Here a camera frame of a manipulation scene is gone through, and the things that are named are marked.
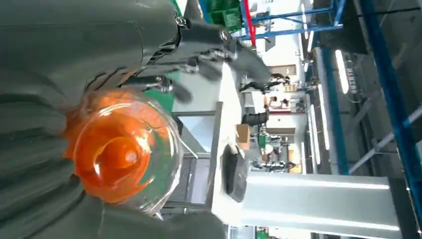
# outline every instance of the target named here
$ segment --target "transparent plastic dome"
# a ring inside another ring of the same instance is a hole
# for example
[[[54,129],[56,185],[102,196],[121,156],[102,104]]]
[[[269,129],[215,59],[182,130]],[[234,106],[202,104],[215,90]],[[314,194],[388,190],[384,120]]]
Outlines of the transparent plastic dome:
[[[158,212],[179,183],[176,124],[136,86],[87,94],[67,114],[66,157],[90,195]]]

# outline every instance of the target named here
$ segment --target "fluorescent light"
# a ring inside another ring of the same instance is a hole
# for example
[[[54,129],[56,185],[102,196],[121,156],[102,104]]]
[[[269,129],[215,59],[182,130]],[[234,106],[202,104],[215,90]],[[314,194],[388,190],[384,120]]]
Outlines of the fluorescent light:
[[[322,85],[318,85],[318,93],[319,93],[319,105],[321,107],[321,114],[322,114],[322,127],[324,133],[324,143],[326,150],[329,150],[329,137],[328,137],[328,129],[327,129],[327,116],[325,114],[325,103],[324,103],[324,94],[322,90]]]
[[[299,33],[299,52],[301,54],[301,61],[304,61],[305,58],[303,56],[302,35],[300,33]]]
[[[306,175],[305,143],[301,142],[302,174]]]
[[[273,177],[272,174],[265,174],[259,176],[249,175],[247,181],[248,184],[280,185],[285,187],[348,188],[374,190],[390,189],[390,186],[387,184],[330,182],[315,179],[288,179],[283,177]]]
[[[306,94],[306,105],[307,107],[310,107],[311,105],[311,97],[309,96],[309,94]],[[312,171],[313,171],[313,174],[318,174],[317,162],[315,161],[315,145],[314,145],[314,133],[312,131],[311,113],[308,112],[307,116],[308,116],[308,126],[309,126],[309,138],[311,142]]]
[[[346,67],[344,65],[343,54],[341,53],[340,50],[335,51],[335,59],[337,60],[337,68],[338,68],[338,74],[340,76],[341,89],[343,90],[343,94],[347,94],[347,92],[349,91],[349,82],[347,80]]]
[[[311,120],[312,120],[312,135],[314,136],[313,141],[314,141],[314,145],[315,145],[315,160],[316,160],[317,164],[321,164],[321,155],[319,154],[317,120],[315,118],[315,107],[314,107],[314,105],[311,105]]]
[[[305,5],[301,4],[301,10],[302,10],[302,22],[304,23],[304,29],[307,30],[308,29],[308,24],[307,24],[307,19],[306,19],[306,15],[305,15]],[[308,32],[305,31],[305,39],[308,38]]]
[[[309,35],[309,41],[308,41],[308,52],[311,52],[312,50],[312,43],[314,41],[314,31],[311,31]]]

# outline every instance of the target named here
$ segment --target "worker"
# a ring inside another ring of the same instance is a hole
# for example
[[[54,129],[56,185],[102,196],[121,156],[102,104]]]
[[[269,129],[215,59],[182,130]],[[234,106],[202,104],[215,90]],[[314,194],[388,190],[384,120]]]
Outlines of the worker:
[[[278,86],[280,84],[283,84],[283,86],[289,85],[290,77],[288,76],[285,77],[280,73],[274,73],[274,74],[271,74],[271,81],[269,83],[259,83],[259,82],[251,81],[245,86],[243,86],[242,88],[240,88],[239,91],[242,92],[249,88],[254,88],[256,90],[261,91],[263,94],[265,94],[266,92],[270,91],[271,87]]]
[[[277,102],[277,97],[270,97],[270,101],[267,102],[267,98],[264,97],[264,109],[265,112],[258,114],[247,114],[243,115],[242,123],[247,123],[250,126],[260,125],[266,123],[270,118],[270,105],[273,102]]]

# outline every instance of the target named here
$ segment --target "metal rack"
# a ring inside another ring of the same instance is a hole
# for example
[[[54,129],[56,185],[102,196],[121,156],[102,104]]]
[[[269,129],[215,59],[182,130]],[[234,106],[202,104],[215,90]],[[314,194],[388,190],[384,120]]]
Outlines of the metal rack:
[[[336,30],[343,28],[343,24],[341,24],[341,16],[344,10],[344,6],[346,4],[346,0],[332,0],[331,6],[325,8],[318,8],[312,10],[306,10],[304,12],[291,12],[291,13],[284,13],[279,15],[270,15],[270,16],[262,16],[262,17],[250,17],[248,1],[241,0],[241,7],[242,7],[242,15],[243,15],[243,27],[245,28],[246,35],[241,36],[239,39],[241,40],[251,40],[252,44],[254,43],[255,39],[265,38],[269,36],[279,36],[279,35],[289,35],[289,34],[297,34],[297,33],[304,33],[304,32],[319,32],[319,31],[329,31],[329,30]],[[312,14],[329,14],[330,15],[330,24],[329,25],[318,25],[309,22],[303,22],[302,20],[295,19],[296,16],[302,15],[312,15]],[[293,21],[296,23],[302,24],[301,28],[298,29],[291,29],[291,30],[282,30],[282,31],[270,31],[268,30],[262,34],[255,34],[255,30],[253,29],[253,24],[259,23],[260,21],[266,20],[273,20],[273,19],[284,19]]]

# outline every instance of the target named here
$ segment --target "black object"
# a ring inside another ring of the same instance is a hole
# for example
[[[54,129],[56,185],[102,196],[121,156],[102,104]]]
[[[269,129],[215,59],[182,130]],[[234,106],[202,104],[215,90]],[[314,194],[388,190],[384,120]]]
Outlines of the black object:
[[[221,158],[226,193],[240,203],[245,198],[248,164],[239,152],[233,153],[229,145],[225,147]]]
[[[264,113],[243,115],[242,123],[247,123],[250,126],[261,125],[266,123],[270,118],[268,110]]]
[[[236,55],[230,66],[237,72],[244,72],[248,78],[259,83],[269,82],[271,72],[256,53],[236,42]]]

